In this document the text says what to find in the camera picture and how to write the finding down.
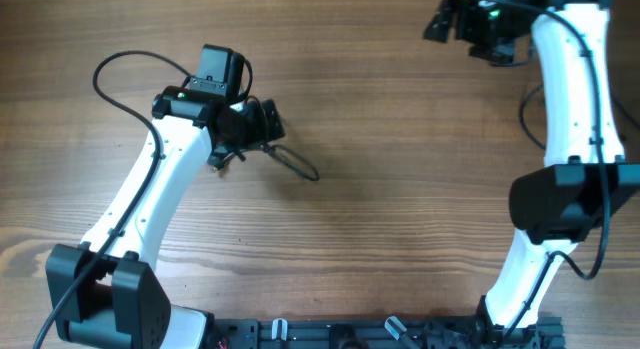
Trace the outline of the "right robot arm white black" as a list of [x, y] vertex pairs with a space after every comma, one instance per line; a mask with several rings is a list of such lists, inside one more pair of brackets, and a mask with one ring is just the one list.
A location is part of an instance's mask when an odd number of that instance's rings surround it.
[[424, 38], [470, 44], [470, 55], [513, 65], [514, 44], [529, 36], [539, 58], [547, 139], [542, 169], [514, 181], [514, 238], [479, 314], [491, 344], [525, 338], [562, 265], [592, 230], [600, 233], [599, 273], [612, 215], [639, 189], [639, 168], [625, 158], [612, 114], [606, 36], [612, 0], [442, 0]]

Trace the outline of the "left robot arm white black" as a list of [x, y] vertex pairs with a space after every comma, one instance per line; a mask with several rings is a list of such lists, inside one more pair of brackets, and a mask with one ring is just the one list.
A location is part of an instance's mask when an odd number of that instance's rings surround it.
[[173, 304], [155, 269], [168, 226], [203, 166], [220, 170], [248, 152], [279, 151], [272, 101], [250, 93], [250, 62], [207, 45], [196, 72], [157, 95], [146, 144], [99, 221], [75, 246], [51, 251], [52, 310], [45, 330], [93, 348], [226, 348], [229, 330], [203, 310]]

